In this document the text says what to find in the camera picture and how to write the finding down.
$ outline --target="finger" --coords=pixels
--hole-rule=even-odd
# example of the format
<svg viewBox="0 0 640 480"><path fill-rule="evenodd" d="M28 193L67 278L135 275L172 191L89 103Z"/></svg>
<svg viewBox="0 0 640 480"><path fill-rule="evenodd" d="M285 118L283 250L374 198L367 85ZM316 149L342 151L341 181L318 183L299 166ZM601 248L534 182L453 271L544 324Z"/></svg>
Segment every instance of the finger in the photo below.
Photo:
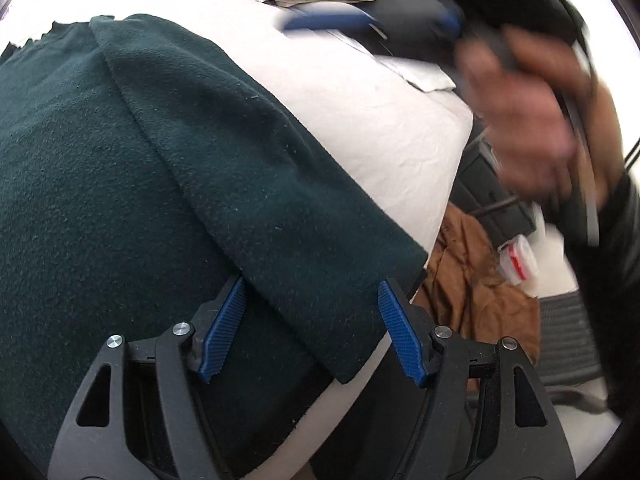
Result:
<svg viewBox="0 0 640 480"><path fill-rule="evenodd" d="M456 43L456 65L472 85L502 75L500 61L481 40L461 40Z"/></svg>
<svg viewBox="0 0 640 480"><path fill-rule="evenodd" d="M569 169L566 166L559 166L556 168L556 183L558 196L562 200L567 200L571 196L571 175Z"/></svg>
<svg viewBox="0 0 640 480"><path fill-rule="evenodd" d="M586 126L589 142L596 146L591 152L593 173L617 183L624 168L622 134L613 99L603 84L598 86Z"/></svg>
<svg viewBox="0 0 640 480"><path fill-rule="evenodd" d="M562 111L552 89L537 76L522 73L478 81L471 85L475 104L486 115L538 116L562 119Z"/></svg>
<svg viewBox="0 0 640 480"><path fill-rule="evenodd" d="M487 140L500 160L557 166L565 164L575 153L575 138L564 118L489 117L485 123L489 126Z"/></svg>
<svg viewBox="0 0 640 480"><path fill-rule="evenodd" d="M552 168L530 165L522 161L501 163L498 176L504 185L525 200L540 200L557 189L556 176Z"/></svg>
<svg viewBox="0 0 640 480"><path fill-rule="evenodd" d="M503 33L525 72L539 75L553 88L566 90L578 99L590 94L590 76L564 41L513 26L504 27Z"/></svg>
<svg viewBox="0 0 640 480"><path fill-rule="evenodd" d="M480 109L482 104L480 95L467 80L463 82L461 91L465 103L474 111L474 113L479 117L484 115L484 112Z"/></svg>

